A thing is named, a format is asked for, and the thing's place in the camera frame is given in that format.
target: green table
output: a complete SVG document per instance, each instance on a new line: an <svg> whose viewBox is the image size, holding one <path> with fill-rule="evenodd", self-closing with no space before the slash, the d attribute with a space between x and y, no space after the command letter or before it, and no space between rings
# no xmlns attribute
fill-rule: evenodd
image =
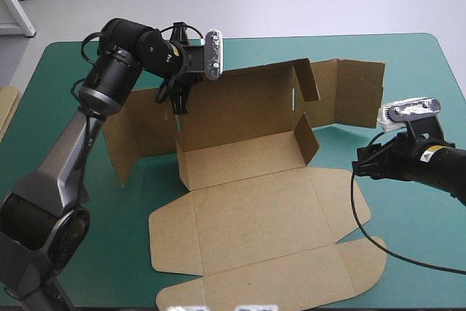
<svg viewBox="0 0 466 311"><path fill-rule="evenodd" d="M94 49L92 43L89 51ZM431 35L227 39L224 52L226 69L302 57L384 61L384 102L435 96L443 104L439 119L446 137L466 148L466 103ZM55 43L45 50L0 143L0 193L7 193L16 179L39 165L76 110L69 94L71 83L89 70L80 58L79 43ZM159 82L145 74L137 87ZM366 145L376 132L341 125L318 128L321 148L312 166L350 169L356 148ZM91 195L87 204L91 231L60 277L76 305L153 307L161 288L193 278L156 272L149 257L149 214L186 193L178 179L175 155L141 160L127 184L120 187L103 136L99 136L85 183ZM466 208L458 201L418 184L367 178L359 183L372 209L372 219L366 224L371 234L415 259L466 269ZM346 240L359 237L359 232L353 232ZM15 302L1 291L0 304ZM331 306L466 306L466 277L388 258L381 280L370 291Z"/></svg>

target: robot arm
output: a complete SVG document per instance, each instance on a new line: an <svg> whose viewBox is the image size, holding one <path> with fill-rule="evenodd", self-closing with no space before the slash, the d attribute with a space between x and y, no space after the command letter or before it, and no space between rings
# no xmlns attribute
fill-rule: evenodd
<svg viewBox="0 0 466 311"><path fill-rule="evenodd" d="M356 176L415 181L449 192L466 205L466 151L445 141L437 120L441 106L434 98L412 98L380 108L385 132L405 128L385 145L358 149L352 163Z"/></svg>
<svg viewBox="0 0 466 311"><path fill-rule="evenodd" d="M190 45L186 28L175 23L166 41L158 29L114 19L84 40L83 46L99 37L98 59L74 94L81 106L39 168L17 181L0 205L0 282L24 310L73 310L57 276L90 228L90 214L81 206L89 200L83 184L87 155L142 70L164 79L156 100L170 97L175 114L187 112L190 87L201 73L219 78L221 33L211 31L206 44Z"/></svg>

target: cardboard box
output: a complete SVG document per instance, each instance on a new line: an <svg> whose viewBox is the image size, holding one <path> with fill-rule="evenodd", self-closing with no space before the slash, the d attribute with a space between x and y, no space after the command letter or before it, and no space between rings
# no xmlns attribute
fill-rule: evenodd
<svg viewBox="0 0 466 311"><path fill-rule="evenodd" d="M16 87L0 87L0 141L3 139L20 102Z"/></svg>
<svg viewBox="0 0 466 311"><path fill-rule="evenodd" d="M368 80L380 86L362 78L372 65L330 60L311 69L301 59L224 72L217 82L193 86L179 131L170 105L153 101L155 90L132 92L109 118L104 134L122 183L140 157L176 149L180 178L191 190L151 215L151 257L159 271L204 278L161 291L161 310L305 310L358 295L379 279L384 253L365 240L335 244L356 228L350 174L307 167L319 147L312 125L375 125L382 78ZM383 64L375 65L383 76ZM345 91L351 77L361 91ZM379 99L348 117L344 107L369 91ZM359 189L356 197L366 222L370 210Z"/></svg>
<svg viewBox="0 0 466 311"><path fill-rule="evenodd" d="M186 167L196 171L192 165L198 166L198 160L211 156L201 149L262 136L279 138L273 135L292 131L304 112L313 127L334 122L375 127L382 101L384 67L383 63L333 59L312 63L311 70L309 60L301 59L226 71L217 82L193 86L189 114L180 118L180 134L170 104L154 102L157 89L135 90L123 109L108 118L103 134L121 184L141 157L178 151L181 178L189 189L194 189L202 184L197 183L196 174L187 178ZM285 138L282 135L277 142L286 142ZM243 146L260 147L268 141L265 138L245 142ZM273 167L275 161L269 164L263 160L264 163Z"/></svg>

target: black cable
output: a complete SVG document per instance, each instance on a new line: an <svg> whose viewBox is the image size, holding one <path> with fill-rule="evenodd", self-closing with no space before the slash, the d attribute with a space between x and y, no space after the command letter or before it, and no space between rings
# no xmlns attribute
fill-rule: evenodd
<svg viewBox="0 0 466 311"><path fill-rule="evenodd" d="M377 138L380 136L384 135L384 133L378 134L375 138L371 140L371 142L368 144L369 146L372 146L372 144L376 141ZM443 271L443 272L450 272L450 273L456 273L458 275L466 275L466 271L463 269L452 269L450 267L442 267L438 265L432 265L428 264L422 261L417 261L414 259L407 258L406 256L394 253L390 251L389 249L386 249L383 245L378 244L377 241L375 241L364 229L363 225L361 224L361 221L358 216L358 212L356 211L356 204L355 204L355 174L351 174L351 209L352 209L352 215L355 217L356 224L358 225L359 230L363 233L363 235L372 243L374 244L378 249L384 251L385 253L393 256L396 259L403 260L405 262L408 262L409 264L414 264L417 266L425 267L428 269L436 269L437 271Z"/></svg>
<svg viewBox="0 0 466 311"><path fill-rule="evenodd" d="M204 36L202 35L201 31L195 27L193 27L192 25L171 25L170 27L167 27L167 28L163 28L160 33L163 33L163 32L166 32L170 29L174 29L174 28L178 28L178 27L182 27L182 28L190 28L192 29L194 32L196 32L197 34L199 34L199 36L201 37L201 39L204 38Z"/></svg>

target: gray floor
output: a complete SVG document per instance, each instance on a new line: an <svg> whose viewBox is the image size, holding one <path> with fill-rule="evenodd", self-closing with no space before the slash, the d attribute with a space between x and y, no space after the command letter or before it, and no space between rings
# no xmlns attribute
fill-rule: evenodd
<svg viewBox="0 0 466 311"><path fill-rule="evenodd" d="M16 55L15 40L0 39L0 67L9 67L3 75L12 75L11 84L21 90L49 43L82 40L111 18L126 17L154 27L184 20L202 31L219 28L225 37L431 33L466 91L464 0L27 0L22 4L37 35L20 46L24 54L16 69L4 54Z"/></svg>
<svg viewBox="0 0 466 311"><path fill-rule="evenodd" d="M12 80L28 42L24 36L0 36L0 86Z"/></svg>

